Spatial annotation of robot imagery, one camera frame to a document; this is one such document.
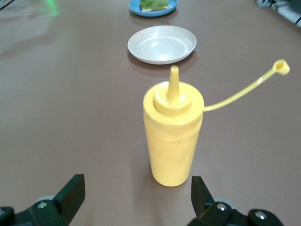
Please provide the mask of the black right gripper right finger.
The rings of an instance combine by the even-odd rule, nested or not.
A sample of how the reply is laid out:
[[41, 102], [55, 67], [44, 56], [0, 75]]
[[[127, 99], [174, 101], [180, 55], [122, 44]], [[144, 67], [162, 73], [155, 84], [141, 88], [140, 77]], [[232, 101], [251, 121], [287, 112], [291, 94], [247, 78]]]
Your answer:
[[245, 216], [223, 201], [215, 201], [202, 177], [193, 176], [191, 202], [196, 218], [191, 226], [281, 226], [276, 215], [261, 209], [252, 209]]

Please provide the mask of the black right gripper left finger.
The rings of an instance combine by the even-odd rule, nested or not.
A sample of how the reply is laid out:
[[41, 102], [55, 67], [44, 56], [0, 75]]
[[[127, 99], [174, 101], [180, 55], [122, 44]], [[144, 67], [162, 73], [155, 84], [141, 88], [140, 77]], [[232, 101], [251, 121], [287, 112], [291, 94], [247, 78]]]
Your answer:
[[2, 226], [68, 226], [85, 199], [85, 178], [74, 175], [54, 196], [38, 199], [28, 209], [15, 213], [12, 207], [0, 208]]

